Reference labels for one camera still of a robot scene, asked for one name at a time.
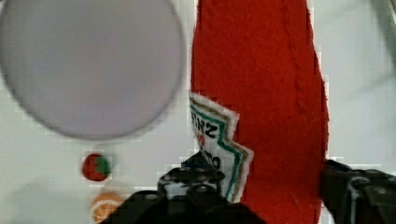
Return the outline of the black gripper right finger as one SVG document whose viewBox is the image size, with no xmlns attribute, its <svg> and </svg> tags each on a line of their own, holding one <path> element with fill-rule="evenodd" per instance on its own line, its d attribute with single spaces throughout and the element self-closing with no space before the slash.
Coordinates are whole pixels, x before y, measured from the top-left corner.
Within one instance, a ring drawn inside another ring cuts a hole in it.
<svg viewBox="0 0 396 224">
<path fill-rule="evenodd" d="M 320 173 L 320 198 L 335 224 L 396 224 L 394 175 L 327 160 Z"/>
</svg>

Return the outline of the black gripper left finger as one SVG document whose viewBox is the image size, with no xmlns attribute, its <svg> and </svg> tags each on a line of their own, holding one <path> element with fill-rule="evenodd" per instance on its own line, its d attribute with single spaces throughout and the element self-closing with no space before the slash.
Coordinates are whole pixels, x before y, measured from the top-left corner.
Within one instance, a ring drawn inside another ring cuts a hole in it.
<svg viewBox="0 0 396 224">
<path fill-rule="evenodd" d="M 156 190 L 134 193 L 100 224 L 266 224 L 221 194 L 223 178 L 198 152 L 163 175 Z"/>
</svg>

